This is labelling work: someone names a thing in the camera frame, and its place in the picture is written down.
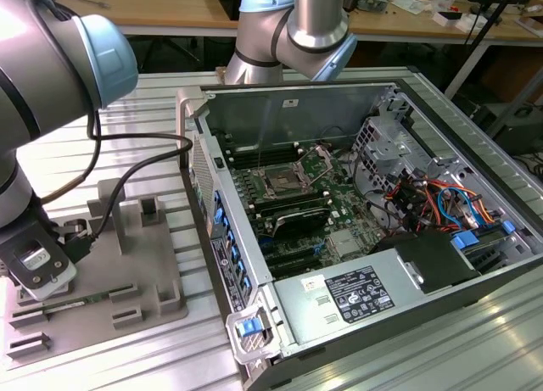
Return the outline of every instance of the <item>electronic circuit board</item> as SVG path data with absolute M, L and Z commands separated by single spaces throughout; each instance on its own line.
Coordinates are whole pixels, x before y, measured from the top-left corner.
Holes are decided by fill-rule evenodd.
M 231 170 L 238 195 L 248 212 L 249 220 L 271 273 L 275 278 L 319 269 L 369 254 L 383 237 L 383 226 L 357 194 L 348 168 L 333 154 L 305 147 L 308 153 L 295 163 Z M 323 193 L 323 198 L 308 199 L 307 203 L 329 211 L 326 222 L 297 237 L 277 239 L 269 233 L 270 217 L 251 215 L 251 204 L 272 204 L 297 195 Z M 276 215 L 299 211 L 298 205 L 285 205 Z

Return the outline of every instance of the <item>blue cable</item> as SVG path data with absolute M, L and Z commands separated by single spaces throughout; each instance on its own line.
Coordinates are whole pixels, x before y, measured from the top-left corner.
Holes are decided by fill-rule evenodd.
M 484 222 L 484 220 L 483 220 L 483 217 L 481 217 L 481 215 L 479 213 L 477 213 L 475 211 L 475 209 L 473 208 L 472 202 L 469 199 L 469 197 L 462 190 L 457 189 L 456 187 L 444 187 L 443 190 L 441 190 L 441 192 L 439 192 L 439 195 L 438 195 L 438 207 L 439 207 L 439 211 L 441 212 L 441 214 L 444 217 L 446 217 L 450 221 L 454 222 L 458 227 L 462 228 L 462 223 L 460 221 L 458 221 L 457 219 L 455 219 L 452 215 L 448 215 L 447 212 L 445 211 L 445 209 L 443 208 L 443 204 L 441 203 L 441 199 L 443 197 L 443 192 L 445 190 L 452 190 L 454 192 L 460 193 L 460 195 L 464 198 L 464 200 L 466 200 L 467 206 L 469 207 L 469 211 L 471 212 L 471 214 L 473 215 L 475 220 L 479 223 L 479 225 L 484 226 L 486 224 Z

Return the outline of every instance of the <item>motherboard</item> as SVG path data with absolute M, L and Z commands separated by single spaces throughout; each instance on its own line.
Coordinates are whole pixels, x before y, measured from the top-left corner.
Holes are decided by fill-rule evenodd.
M 369 254 L 388 222 L 376 220 L 356 192 L 338 151 L 320 144 L 294 150 L 292 162 L 277 163 L 267 152 L 254 167 L 231 161 L 238 196 L 276 279 Z

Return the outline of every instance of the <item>warning label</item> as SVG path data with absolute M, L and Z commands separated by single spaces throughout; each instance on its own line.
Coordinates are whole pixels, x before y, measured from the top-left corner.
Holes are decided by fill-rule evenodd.
M 394 306 L 371 266 L 327 279 L 326 286 L 347 323 L 354 323 Z

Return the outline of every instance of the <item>robotic arm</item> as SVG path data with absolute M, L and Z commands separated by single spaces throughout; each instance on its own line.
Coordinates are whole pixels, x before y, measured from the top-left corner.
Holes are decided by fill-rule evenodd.
M 132 49 L 107 19 L 69 16 L 53 0 L 0 0 L 0 260 L 35 299 L 74 278 L 92 239 L 80 221 L 63 234 L 48 219 L 15 150 L 136 84 Z
M 330 81 L 356 48 L 343 0 L 242 0 L 239 11 L 226 84 L 280 82 L 283 64 Z

